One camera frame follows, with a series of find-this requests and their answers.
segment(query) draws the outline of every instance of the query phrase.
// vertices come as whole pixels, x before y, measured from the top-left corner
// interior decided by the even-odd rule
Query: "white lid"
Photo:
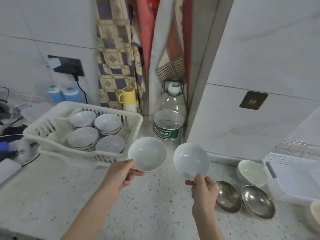
[[[177,82],[169,83],[168,91],[171,93],[179,93],[180,92],[180,84]]]

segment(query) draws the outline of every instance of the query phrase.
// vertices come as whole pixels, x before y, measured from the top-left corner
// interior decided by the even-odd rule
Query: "blue container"
[[[78,103],[86,103],[85,95],[78,89],[76,85],[65,86],[62,90],[66,101],[73,101]]]
[[[46,91],[48,93],[48,96],[54,103],[58,104],[62,101],[66,101],[62,91],[57,85],[48,85],[46,87]]]

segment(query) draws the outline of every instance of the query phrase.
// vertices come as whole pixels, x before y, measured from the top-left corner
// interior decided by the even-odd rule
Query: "upside-down metal bowl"
[[[246,185],[241,190],[241,198],[245,207],[256,216],[271,219],[276,213],[276,207],[270,197],[260,188]]]
[[[236,213],[241,209],[241,196],[234,186],[223,180],[216,181],[218,197],[216,205],[228,213]]]

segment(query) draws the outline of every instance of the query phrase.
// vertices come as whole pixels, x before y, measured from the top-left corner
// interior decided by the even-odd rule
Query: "yellow cup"
[[[136,91],[134,88],[125,87],[122,88],[122,92],[119,94],[119,102],[121,104],[132,105],[136,104]]]

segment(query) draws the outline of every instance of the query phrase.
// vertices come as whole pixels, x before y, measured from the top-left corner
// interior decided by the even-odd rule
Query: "hand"
[[[187,180],[186,185],[192,185],[194,204],[192,215],[213,211],[218,197],[218,187],[209,176],[203,178],[201,173],[194,177],[194,181]]]
[[[121,189],[130,184],[134,175],[144,176],[143,172],[132,169],[135,166],[136,163],[133,159],[113,163],[98,191],[106,191],[107,196],[111,197],[113,201],[118,199]]]

